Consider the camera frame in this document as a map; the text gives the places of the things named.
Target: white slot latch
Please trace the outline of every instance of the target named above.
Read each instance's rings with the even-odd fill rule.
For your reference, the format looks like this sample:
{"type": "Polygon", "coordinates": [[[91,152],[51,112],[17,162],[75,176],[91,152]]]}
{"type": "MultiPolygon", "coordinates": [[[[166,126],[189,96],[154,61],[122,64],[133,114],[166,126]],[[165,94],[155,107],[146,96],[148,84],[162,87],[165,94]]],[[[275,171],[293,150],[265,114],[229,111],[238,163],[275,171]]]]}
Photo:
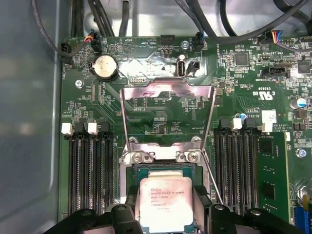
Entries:
{"type": "Polygon", "coordinates": [[[243,127],[241,118],[233,118],[232,120],[232,131],[239,130],[243,127]]]}
{"type": "Polygon", "coordinates": [[[63,133],[64,135],[68,135],[68,136],[73,135],[74,131],[73,131],[72,124],[71,123],[62,123],[61,133],[63,133]]]}
{"type": "Polygon", "coordinates": [[[97,123],[88,123],[88,133],[91,135],[98,134],[98,124],[97,123]]]}

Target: integrated circuit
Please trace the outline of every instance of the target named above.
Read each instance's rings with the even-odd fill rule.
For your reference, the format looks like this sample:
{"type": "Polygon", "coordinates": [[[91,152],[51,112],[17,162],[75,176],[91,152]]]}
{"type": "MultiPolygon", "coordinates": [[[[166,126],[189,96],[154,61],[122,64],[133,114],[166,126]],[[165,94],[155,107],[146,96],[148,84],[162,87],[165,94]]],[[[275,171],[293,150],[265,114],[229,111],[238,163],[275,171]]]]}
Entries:
{"type": "Polygon", "coordinates": [[[298,73],[310,74],[311,73],[311,61],[310,60],[299,60],[298,61],[298,73]]]}
{"type": "Polygon", "coordinates": [[[275,200],[275,186],[268,182],[263,182],[262,194],[269,199],[275,200]]]}
{"type": "Polygon", "coordinates": [[[235,64],[236,66],[248,66],[248,54],[247,53],[237,53],[235,54],[235,64]]]}
{"type": "Polygon", "coordinates": [[[269,139],[260,139],[259,151],[265,154],[273,154],[273,144],[269,139]]]}

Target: cable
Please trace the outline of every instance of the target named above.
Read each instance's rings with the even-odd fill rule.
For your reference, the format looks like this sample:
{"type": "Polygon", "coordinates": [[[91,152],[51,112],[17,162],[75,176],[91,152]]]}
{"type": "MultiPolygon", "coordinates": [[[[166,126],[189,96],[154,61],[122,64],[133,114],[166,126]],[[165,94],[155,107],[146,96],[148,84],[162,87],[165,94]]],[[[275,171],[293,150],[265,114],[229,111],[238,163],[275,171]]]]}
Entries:
{"type": "Polygon", "coordinates": [[[100,2],[100,0],[93,0],[93,1],[96,4],[96,8],[97,8],[99,16],[102,18],[106,34],[109,37],[114,37],[115,36],[114,31],[112,29],[111,23],[109,22],[107,13],[104,10],[102,3],[100,2]]]}
{"type": "Polygon", "coordinates": [[[76,22],[76,10],[77,10],[77,1],[73,0],[73,5],[72,5],[72,22],[71,22],[71,31],[70,31],[70,36],[72,38],[77,36],[77,22],[76,22]]]}
{"type": "MultiPolygon", "coordinates": [[[[275,5],[277,6],[278,9],[280,9],[282,12],[286,13],[290,9],[293,8],[286,0],[273,0],[275,5]]],[[[304,26],[307,29],[308,35],[312,35],[312,21],[309,16],[307,16],[305,13],[302,11],[298,10],[293,14],[293,17],[296,18],[297,20],[301,21],[304,26]]]]}
{"type": "Polygon", "coordinates": [[[121,24],[119,28],[119,36],[125,37],[127,34],[128,22],[130,16],[130,6],[128,1],[122,2],[122,17],[121,17],[121,24]]]}
{"type": "Polygon", "coordinates": [[[77,1],[77,9],[76,9],[77,37],[83,37],[83,0],[76,1],[77,1]]]}
{"type": "Polygon", "coordinates": [[[185,4],[183,0],[175,0],[175,2],[179,5],[179,7],[193,20],[194,24],[200,31],[200,33],[204,33],[202,26],[200,25],[198,19],[193,14],[193,12],[189,9],[189,7],[185,4]]]}
{"type": "Polygon", "coordinates": [[[296,49],[296,48],[292,48],[292,47],[289,47],[289,46],[286,46],[280,42],[277,42],[277,44],[279,47],[285,49],[285,50],[289,50],[289,51],[292,51],[292,52],[295,52],[295,53],[304,53],[304,52],[312,52],[312,48],[310,49],[296,49]]]}
{"type": "Polygon", "coordinates": [[[272,38],[273,38],[273,43],[276,44],[277,46],[285,49],[292,51],[294,53],[304,53],[304,52],[312,52],[312,48],[310,49],[297,49],[297,48],[292,48],[287,45],[284,45],[283,43],[279,42],[280,36],[282,35],[282,31],[271,31],[272,38]]]}
{"type": "Polygon", "coordinates": [[[230,25],[228,16],[226,14],[226,0],[220,0],[220,16],[222,25],[225,31],[229,34],[230,37],[237,37],[237,34],[234,32],[233,28],[230,25]]]}
{"type": "Polygon", "coordinates": [[[212,27],[208,23],[199,3],[198,0],[186,0],[188,6],[193,11],[193,13],[196,15],[198,21],[200,22],[201,26],[207,33],[207,35],[215,42],[220,45],[229,45],[229,44],[237,44],[242,41],[245,41],[250,38],[255,38],[258,35],[270,31],[273,28],[277,27],[281,23],[283,23],[285,20],[287,20],[290,16],[292,16],[297,10],[299,10],[302,6],[304,6],[309,0],[300,0],[292,9],[290,9],[287,13],[283,14],[279,18],[275,19],[271,23],[244,35],[238,36],[238,37],[218,37],[215,32],[213,31],[212,27]]]}
{"type": "Polygon", "coordinates": [[[49,38],[47,32],[44,29],[44,26],[42,24],[41,18],[39,16],[39,10],[38,10],[38,4],[37,4],[37,0],[31,0],[31,5],[33,8],[33,13],[34,13],[34,17],[36,20],[36,24],[40,30],[40,33],[42,34],[42,36],[44,37],[45,41],[47,42],[48,46],[50,46],[54,51],[56,51],[59,55],[66,57],[66,58],[70,58],[72,56],[75,56],[76,54],[79,53],[80,50],[82,50],[82,48],[86,45],[86,42],[82,42],[81,44],[79,44],[71,53],[65,53],[63,51],[61,51],[60,49],[58,49],[53,42],[51,41],[51,39],[49,38]]]}
{"type": "Polygon", "coordinates": [[[105,26],[104,26],[103,21],[102,21],[102,19],[101,19],[99,13],[98,13],[98,11],[97,11],[96,6],[94,5],[93,0],[88,0],[88,4],[89,4],[89,6],[90,6],[90,8],[91,8],[92,14],[93,14],[94,19],[95,19],[95,21],[96,21],[96,23],[97,23],[99,32],[101,33],[101,35],[102,35],[103,37],[106,37],[107,34],[106,34],[106,31],[105,31],[105,26]]]}

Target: motherboard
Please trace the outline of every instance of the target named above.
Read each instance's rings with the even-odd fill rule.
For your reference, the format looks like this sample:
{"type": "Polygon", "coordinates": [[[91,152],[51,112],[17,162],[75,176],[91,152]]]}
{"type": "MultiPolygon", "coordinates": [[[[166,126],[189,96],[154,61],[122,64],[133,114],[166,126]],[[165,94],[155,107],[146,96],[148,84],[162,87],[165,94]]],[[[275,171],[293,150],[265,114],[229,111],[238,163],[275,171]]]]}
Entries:
{"type": "MultiPolygon", "coordinates": [[[[167,209],[168,194],[176,200],[191,183],[238,214],[262,208],[293,225],[304,222],[312,195],[310,53],[258,38],[229,46],[198,35],[101,38],[96,50],[88,43],[64,63],[61,78],[59,220],[81,208],[102,214],[140,185],[153,190],[141,193],[158,212],[167,209]],[[173,149],[181,142],[192,147],[173,149]],[[170,178],[163,187],[155,185],[160,177],[170,178]],[[183,186],[168,190],[177,183],[183,186]]],[[[140,205],[141,215],[148,212],[140,205]]],[[[143,222],[146,233],[164,232],[143,222]]],[[[183,232],[195,226],[188,216],[183,232]]]]}

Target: screw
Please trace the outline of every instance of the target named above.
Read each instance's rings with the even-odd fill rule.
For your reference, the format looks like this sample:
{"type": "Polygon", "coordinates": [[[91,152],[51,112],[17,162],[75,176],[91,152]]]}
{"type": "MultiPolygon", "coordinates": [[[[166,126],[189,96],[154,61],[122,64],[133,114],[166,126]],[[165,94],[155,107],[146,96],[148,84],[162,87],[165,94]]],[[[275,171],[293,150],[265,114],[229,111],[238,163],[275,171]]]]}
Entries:
{"type": "Polygon", "coordinates": [[[297,157],[305,157],[307,156],[307,151],[305,151],[304,149],[297,149],[297,157]]]}
{"type": "Polygon", "coordinates": [[[75,82],[76,88],[81,89],[83,87],[83,85],[84,85],[84,83],[82,80],[80,80],[80,79],[76,80],[76,82],[75,82]]]}
{"type": "Polygon", "coordinates": [[[216,205],[215,208],[216,208],[217,210],[220,210],[220,211],[222,211],[222,210],[224,209],[223,206],[221,206],[221,205],[216,205]]]}
{"type": "Polygon", "coordinates": [[[261,212],[260,211],[251,211],[250,213],[252,213],[253,215],[255,216],[260,216],[261,215],[261,212]]]}
{"type": "Polygon", "coordinates": [[[187,50],[190,47],[190,44],[187,40],[184,40],[183,42],[181,42],[181,48],[183,50],[187,50]]]}
{"type": "Polygon", "coordinates": [[[196,152],[190,152],[188,155],[187,155],[187,158],[190,162],[196,162],[198,160],[198,155],[196,152]]]}
{"type": "Polygon", "coordinates": [[[82,213],[82,216],[89,216],[89,215],[92,215],[91,211],[85,211],[82,213]]]}
{"type": "Polygon", "coordinates": [[[132,160],[133,162],[135,163],[141,163],[143,161],[143,155],[141,153],[135,153],[133,156],[132,156],[132,160]]]}

